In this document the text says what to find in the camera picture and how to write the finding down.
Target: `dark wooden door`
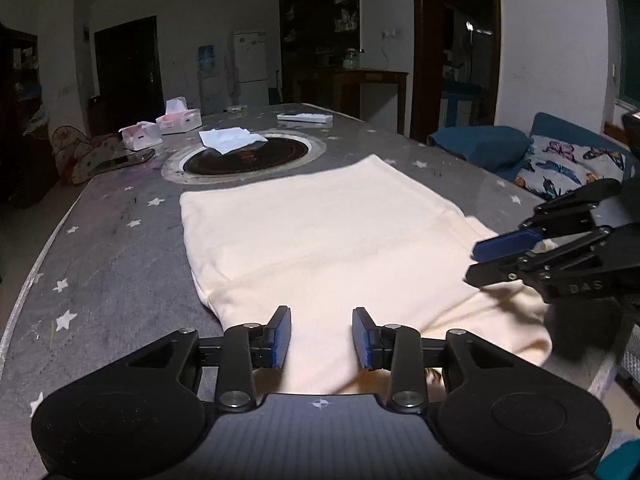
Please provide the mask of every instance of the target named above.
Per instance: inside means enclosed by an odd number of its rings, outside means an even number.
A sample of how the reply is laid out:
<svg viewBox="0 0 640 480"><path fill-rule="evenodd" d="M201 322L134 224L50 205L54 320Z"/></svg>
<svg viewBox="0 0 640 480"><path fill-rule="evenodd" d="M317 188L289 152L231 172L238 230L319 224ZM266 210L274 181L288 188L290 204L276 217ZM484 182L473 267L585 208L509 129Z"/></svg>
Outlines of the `dark wooden door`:
<svg viewBox="0 0 640 480"><path fill-rule="evenodd" d="M164 114L155 16L96 32L95 60L111 128Z"/></svg>
<svg viewBox="0 0 640 480"><path fill-rule="evenodd" d="M484 99L482 124L493 124L500 72L500 0L414 0L415 49L414 90L410 137L426 142L438 129L442 92L443 49L445 46L445 3L469 16L476 16L479 9L489 9L491 16L483 22L492 22L492 60L489 88Z"/></svg>

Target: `cream towel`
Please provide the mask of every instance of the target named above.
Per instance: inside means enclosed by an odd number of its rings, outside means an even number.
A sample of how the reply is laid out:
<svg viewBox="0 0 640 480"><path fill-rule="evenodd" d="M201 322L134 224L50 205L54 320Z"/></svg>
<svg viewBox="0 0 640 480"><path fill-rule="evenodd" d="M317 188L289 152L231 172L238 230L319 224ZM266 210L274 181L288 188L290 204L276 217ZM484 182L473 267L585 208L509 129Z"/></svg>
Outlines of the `cream towel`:
<svg viewBox="0 0 640 480"><path fill-rule="evenodd" d="M451 202L372 155L317 174L186 192L184 243L202 302L223 328L291 307L277 391L359 391L351 311L425 337L465 328L541 364L546 305L522 282L463 281L475 241L494 236Z"/></svg>

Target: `white paper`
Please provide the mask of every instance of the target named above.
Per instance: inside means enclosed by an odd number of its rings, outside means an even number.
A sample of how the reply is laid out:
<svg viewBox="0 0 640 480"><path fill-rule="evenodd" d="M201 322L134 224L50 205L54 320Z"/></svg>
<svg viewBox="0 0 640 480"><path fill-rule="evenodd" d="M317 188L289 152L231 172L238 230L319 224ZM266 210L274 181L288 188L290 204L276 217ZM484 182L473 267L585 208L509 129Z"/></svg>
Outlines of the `white paper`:
<svg viewBox="0 0 640 480"><path fill-rule="evenodd" d="M238 148L243 148L249 144L253 144L261 140L266 142L267 139L260 134L252 134L244 128L224 128L222 130L207 130L200 132L202 143L208 148L217 150L222 155Z"/></svg>
<svg viewBox="0 0 640 480"><path fill-rule="evenodd" d="M166 102L166 111L165 115L169 114L177 114L179 112L187 111L187 99L184 97L177 97L175 99L169 99Z"/></svg>
<svg viewBox="0 0 640 480"><path fill-rule="evenodd" d="M328 124L334 120L331 114L278 114L279 121Z"/></svg>

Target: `window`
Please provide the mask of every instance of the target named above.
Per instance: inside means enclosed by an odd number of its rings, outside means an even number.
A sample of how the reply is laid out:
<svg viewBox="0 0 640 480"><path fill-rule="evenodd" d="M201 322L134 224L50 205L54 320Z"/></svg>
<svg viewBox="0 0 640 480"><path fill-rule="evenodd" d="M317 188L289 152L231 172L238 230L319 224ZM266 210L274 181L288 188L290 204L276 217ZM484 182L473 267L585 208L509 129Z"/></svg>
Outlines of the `window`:
<svg viewBox="0 0 640 480"><path fill-rule="evenodd" d="M618 97L640 107L640 0L618 0L622 66Z"/></svg>

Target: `butterfly pillow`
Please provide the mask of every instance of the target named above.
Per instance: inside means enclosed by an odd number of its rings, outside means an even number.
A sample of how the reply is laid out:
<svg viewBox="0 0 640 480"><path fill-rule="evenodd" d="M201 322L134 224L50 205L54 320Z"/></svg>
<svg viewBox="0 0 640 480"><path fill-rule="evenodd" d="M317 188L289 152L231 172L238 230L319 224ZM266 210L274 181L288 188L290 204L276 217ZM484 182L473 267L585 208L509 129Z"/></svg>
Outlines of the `butterfly pillow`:
<svg viewBox="0 0 640 480"><path fill-rule="evenodd" d="M626 164L619 152L531 136L515 182L550 200L601 178L622 181Z"/></svg>

